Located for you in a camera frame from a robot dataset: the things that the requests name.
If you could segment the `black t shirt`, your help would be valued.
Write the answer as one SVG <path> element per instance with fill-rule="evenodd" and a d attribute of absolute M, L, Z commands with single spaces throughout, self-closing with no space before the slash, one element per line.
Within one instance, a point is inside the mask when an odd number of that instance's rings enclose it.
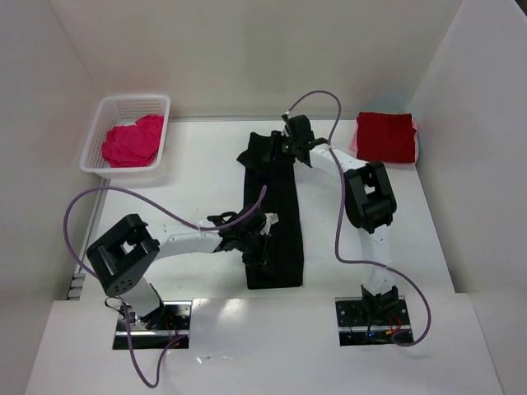
<path fill-rule="evenodd" d="M 246 150 L 237 158 L 245 167 L 244 204 L 253 205 L 266 186 L 260 207 L 278 217 L 278 223 L 271 226 L 266 263 L 245 265 L 250 290 L 299 287 L 303 283 L 304 246 L 293 161 L 266 161 L 270 146 L 270 137 L 252 132 Z"/>

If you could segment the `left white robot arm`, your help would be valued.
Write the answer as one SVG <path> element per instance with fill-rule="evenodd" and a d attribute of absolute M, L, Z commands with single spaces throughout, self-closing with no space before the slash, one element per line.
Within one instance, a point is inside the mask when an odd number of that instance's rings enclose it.
<path fill-rule="evenodd" d="M 138 214 L 129 214 L 97 239 L 86 255 L 106 296 L 122 300 L 144 327 L 153 329 L 167 315 L 166 303 L 144 277 L 156 260 L 237 250 L 245 265 L 264 266 L 278 222 L 276 213 L 245 207 L 238 213 L 208 216 L 195 229 L 163 225 L 151 232 Z"/>

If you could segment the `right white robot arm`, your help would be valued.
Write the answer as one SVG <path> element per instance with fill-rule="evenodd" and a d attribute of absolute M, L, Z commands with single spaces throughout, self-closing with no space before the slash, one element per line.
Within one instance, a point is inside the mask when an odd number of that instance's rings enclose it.
<path fill-rule="evenodd" d="M 305 115 L 282 116 L 284 129 L 271 134 L 266 160 L 293 160 L 320 170 L 343 188 L 338 228 L 344 218 L 353 225 L 361 241 L 361 261 L 370 262 L 370 275 L 361 285 L 361 303 L 370 323 L 387 318 L 399 300 L 395 280 L 388 272 L 392 263 L 389 227 L 397 208 L 385 166 L 358 160 L 317 138 Z"/>

